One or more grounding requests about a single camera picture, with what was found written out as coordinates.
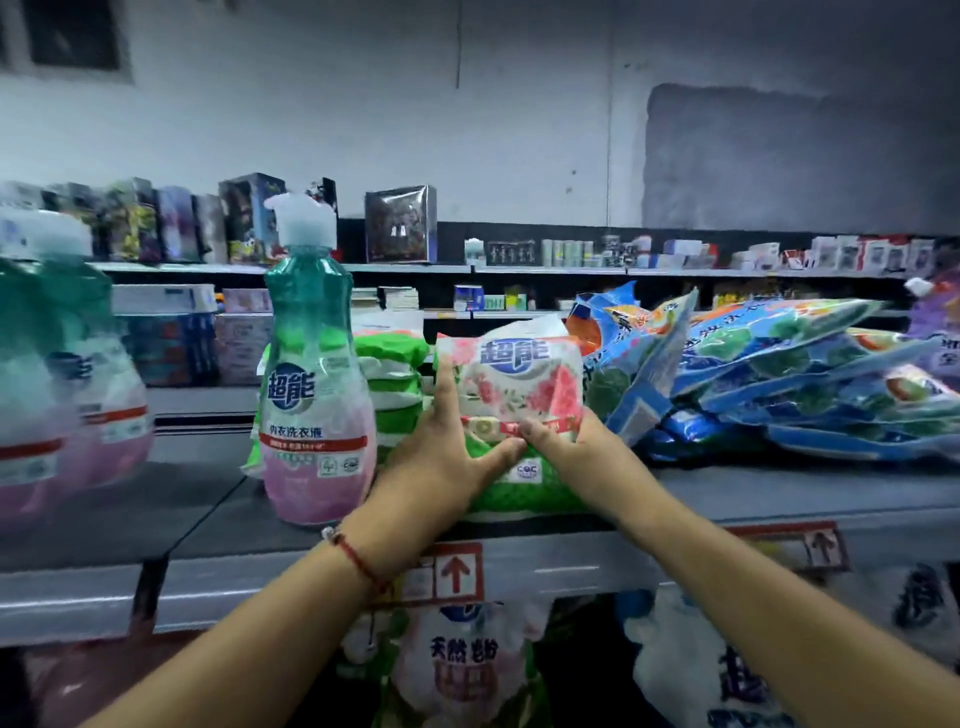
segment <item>left hand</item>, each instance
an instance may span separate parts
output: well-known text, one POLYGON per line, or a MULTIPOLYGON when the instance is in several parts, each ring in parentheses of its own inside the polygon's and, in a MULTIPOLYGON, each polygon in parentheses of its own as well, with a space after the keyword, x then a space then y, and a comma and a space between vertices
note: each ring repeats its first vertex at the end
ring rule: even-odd
POLYGON ((467 454, 453 367, 441 359, 433 407, 387 461, 370 497, 341 531, 381 579, 410 567, 437 537, 461 519, 470 502, 526 451, 519 438, 483 457, 467 454))

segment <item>pump cap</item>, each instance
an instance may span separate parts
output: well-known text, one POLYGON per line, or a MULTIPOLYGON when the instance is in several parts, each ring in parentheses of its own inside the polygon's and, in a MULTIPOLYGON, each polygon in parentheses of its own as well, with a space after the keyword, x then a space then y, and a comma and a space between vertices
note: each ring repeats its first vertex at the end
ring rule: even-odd
POLYGON ((337 247, 337 214, 302 192, 284 192, 264 201, 276 215, 276 233, 284 248, 337 247))
POLYGON ((27 257, 48 254, 93 255, 90 228, 75 217, 43 209, 5 209, 2 216, 16 224, 27 257))

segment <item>hand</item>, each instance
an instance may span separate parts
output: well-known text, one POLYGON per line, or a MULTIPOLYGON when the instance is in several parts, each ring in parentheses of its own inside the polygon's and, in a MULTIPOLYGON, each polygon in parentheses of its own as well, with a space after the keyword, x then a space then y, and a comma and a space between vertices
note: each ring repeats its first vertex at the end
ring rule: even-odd
POLYGON ((586 407, 575 443, 533 420, 520 424, 520 434, 584 503, 641 540, 658 517, 658 507, 673 500, 623 441, 586 407))
POLYGON ((433 407, 387 461, 367 502, 350 514, 342 532, 380 578, 410 567, 456 521, 470 502, 526 451, 510 438, 483 457, 467 454, 453 368, 437 369, 433 407))

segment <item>red label band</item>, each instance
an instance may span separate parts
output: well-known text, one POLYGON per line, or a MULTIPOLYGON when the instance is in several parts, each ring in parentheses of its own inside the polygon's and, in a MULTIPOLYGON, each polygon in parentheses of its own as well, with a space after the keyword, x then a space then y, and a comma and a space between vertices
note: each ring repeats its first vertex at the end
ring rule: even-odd
POLYGON ((116 423, 121 420, 132 420, 135 417, 143 417, 147 414, 146 405, 142 407, 131 407, 130 409, 116 409, 112 412, 98 412, 95 415, 84 415, 84 422, 88 425, 105 425, 106 423, 116 423))
POLYGON ((351 440, 286 440, 261 432, 260 442, 284 452, 354 452, 367 446, 367 435, 351 440))
POLYGON ((0 448, 0 460, 13 460, 18 457, 37 457, 49 455, 63 447, 62 440, 47 440, 42 443, 24 443, 0 448))
MULTIPOLYGON (((544 420, 540 424, 544 427, 549 427, 554 432, 571 432, 580 429, 580 422, 583 420, 582 417, 561 417, 556 420, 544 420)), ((461 416, 460 422, 466 425, 469 423, 470 417, 461 416)), ((513 437, 520 436, 520 423, 500 423, 500 432, 504 435, 511 435, 513 437)))

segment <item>超能 logo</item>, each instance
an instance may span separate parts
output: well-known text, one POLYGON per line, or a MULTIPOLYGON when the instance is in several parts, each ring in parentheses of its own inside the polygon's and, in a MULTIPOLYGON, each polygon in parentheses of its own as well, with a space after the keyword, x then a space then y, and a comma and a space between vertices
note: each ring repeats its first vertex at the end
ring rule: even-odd
POLYGON ((316 377, 288 361, 277 364, 267 379, 267 399, 284 412, 302 411, 313 402, 316 377))
POLYGON ((530 369, 537 359, 549 355, 546 342, 539 339, 492 339, 480 350, 480 363, 505 375, 518 375, 530 369))

